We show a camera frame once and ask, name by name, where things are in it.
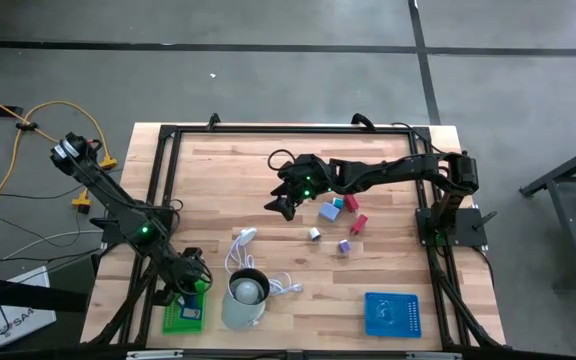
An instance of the wooden table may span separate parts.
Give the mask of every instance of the wooden table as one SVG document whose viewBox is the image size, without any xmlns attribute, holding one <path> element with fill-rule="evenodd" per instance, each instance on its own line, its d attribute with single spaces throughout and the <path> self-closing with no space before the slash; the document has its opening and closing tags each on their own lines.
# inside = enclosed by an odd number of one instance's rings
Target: wooden table
<svg viewBox="0 0 576 360">
<path fill-rule="evenodd" d="M 157 143 L 159 123 L 137 123 L 121 185 L 137 199 L 145 199 Z M 430 127 L 433 144 L 460 151 L 452 126 Z M 163 308 L 153 310 L 149 347 L 327 349 L 327 350 L 437 350 L 439 331 L 425 250 L 418 244 L 414 210 L 418 207 L 413 182 L 380 185 L 356 195 L 360 213 L 369 217 L 364 231 L 348 237 L 354 215 L 343 213 L 334 223 L 318 217 L 319 207 L 333 194 L 303 204 L 295 218 L 264 210 L 269 192 L 279 185 L 266 166 L 268 154 L 286 148 L 294 154 L 377 163 L 409 154 L 408 140 L 400 135 L 334 134 L 185 134 L 177 167 L 173 198 L 184 202 L 182 225 L 172 236 L 178 250 L 200 246 L 214 274 L 208 293 L 206 323 L 199 335 L 162 334 Z M 279 166 L 284 159 L 275 159 Z M 164 161 L 162 174 L 167 162 Z M 163 176 L 160 182 L 163 188 Z M 469 206 L 470 199 L 463 206 Z M 226 289 L 224 257 L 233 239 L 246 227 L 256 227 L 248 245 L 256 266 L 268 276 L 288 272 L 304 286 L 303 293 L 271 297 L 261 322 L 253 330 L 235 332 L 221 322 Z M 322 241 L 313 244 L 307 230 L 317 227 Z M 340 256 L 339 240 L 348 238 L 352 250 Z M 464 301 L 481 324 L 504 342 L 501 321 L 488 268 L 479 254 L 455 248 L 455 261 Z M 99 333 L 126 296 L 133 262 L 127 245 L 114 249 L 101 262 L 88 310 L 82 341 Z M 368 291 L 417 294 L 421 309 L 421 339 L 366 336 L 363 298 Z M 451 334 L 457 339 L 454 310 L 446 298 Z M 137 304 L 132 336 L 138 328 Z"/>
</svg>

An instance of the blue pegboard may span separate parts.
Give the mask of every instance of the blue pegboard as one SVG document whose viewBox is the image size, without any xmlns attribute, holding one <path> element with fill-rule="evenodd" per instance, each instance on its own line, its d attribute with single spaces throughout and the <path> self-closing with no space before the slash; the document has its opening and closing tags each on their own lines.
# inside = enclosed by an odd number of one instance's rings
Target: blue pegboard
<svg viewBox="0 0 576 360">
<path fill-rule="evenodd" d="M 366 293 L 364 301 L 367 335 L 421 337 L 417 295 Z"/>
</svg>

